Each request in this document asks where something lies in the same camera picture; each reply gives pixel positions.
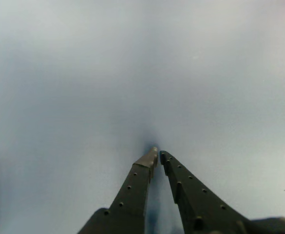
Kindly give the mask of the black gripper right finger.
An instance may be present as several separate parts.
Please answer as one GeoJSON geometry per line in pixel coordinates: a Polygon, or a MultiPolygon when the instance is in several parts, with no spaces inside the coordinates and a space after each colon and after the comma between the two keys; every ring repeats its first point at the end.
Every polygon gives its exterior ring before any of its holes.
{"type": "Polygon", "coordinates": [[[161,151],[160,160],[186,234],[254,233],[248,219],[213,193],[177,158],[161,151]]]}

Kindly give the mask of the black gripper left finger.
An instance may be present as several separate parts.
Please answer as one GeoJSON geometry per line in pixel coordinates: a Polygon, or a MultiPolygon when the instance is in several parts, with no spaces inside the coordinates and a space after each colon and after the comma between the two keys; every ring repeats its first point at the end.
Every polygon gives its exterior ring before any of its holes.
{"type": "Polygon", "coordinates": [[[152,147],[131,167],[123,185],[108,208],[98,209],[80,234],[143,234],[150,181],[158,162],[152,147]]]}

